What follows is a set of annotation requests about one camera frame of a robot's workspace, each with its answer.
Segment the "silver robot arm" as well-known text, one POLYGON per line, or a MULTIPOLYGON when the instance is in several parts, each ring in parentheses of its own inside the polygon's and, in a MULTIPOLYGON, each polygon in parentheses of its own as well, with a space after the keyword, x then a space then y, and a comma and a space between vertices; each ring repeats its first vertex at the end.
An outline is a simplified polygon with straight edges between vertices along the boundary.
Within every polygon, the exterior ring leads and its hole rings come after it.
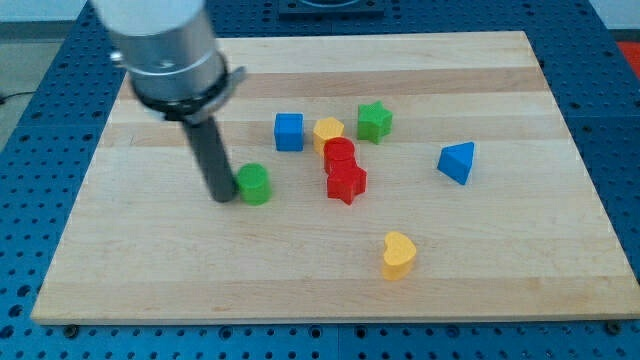
POLYGON ((229 202, 237 185, 214 113, 245 79, 228 68, 205 0, 92 0, 139 101, 182 124, 211 198, 229 202))

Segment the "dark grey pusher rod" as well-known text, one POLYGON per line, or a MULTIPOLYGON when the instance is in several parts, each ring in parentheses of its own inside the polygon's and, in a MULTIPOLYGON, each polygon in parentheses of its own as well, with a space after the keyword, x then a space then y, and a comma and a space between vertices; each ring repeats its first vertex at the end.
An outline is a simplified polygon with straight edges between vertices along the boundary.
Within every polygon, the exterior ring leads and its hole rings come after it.
POLYGON ((211 198, 218 203, 233 200, 237 184, 215 119, 184 122, 183 130, 211 198))

